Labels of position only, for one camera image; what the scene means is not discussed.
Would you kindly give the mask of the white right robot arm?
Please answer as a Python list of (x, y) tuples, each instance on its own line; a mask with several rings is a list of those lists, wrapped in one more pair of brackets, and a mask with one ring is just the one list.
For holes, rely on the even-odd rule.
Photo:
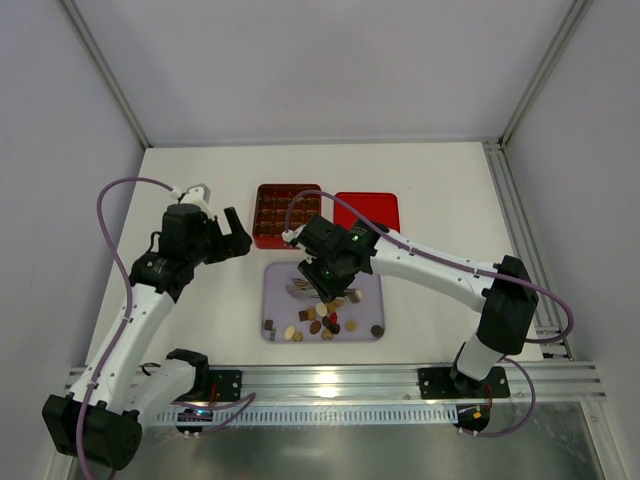
[(345, 229), (319, 214), (282, 238), (306, 253), (298, 270), (325, 302), (345, 293), (363, 273), (426, 287), (479, 313), (477, 328), (450, 370), (463, 397), (484, 391), (495, 364), (524, 348), (539, 298), (515, 257), (506, 255), (499, 263), (464, 259), (415, 244), (380, 223), (358, 220)]

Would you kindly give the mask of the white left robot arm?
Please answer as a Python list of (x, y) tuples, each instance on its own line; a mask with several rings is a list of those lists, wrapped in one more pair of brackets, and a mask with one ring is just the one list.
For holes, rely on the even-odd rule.
[(212, 378), (206, 355), (187, 349), (169, 352), (158, 371), (132, 383), (162, 322), (200, 265), (245, 256), (252, 245), (237, 212), (216, 218), (199, 206), (176, 203), (162, 218), (158, 249), (131, 267), (119, 317), (81, 377), (65, 395), (50, 395), (42, 416), (56, 450), (83, 465), (120, 471), (133, 460), (145, 427), (178, 399), (207, 400)]

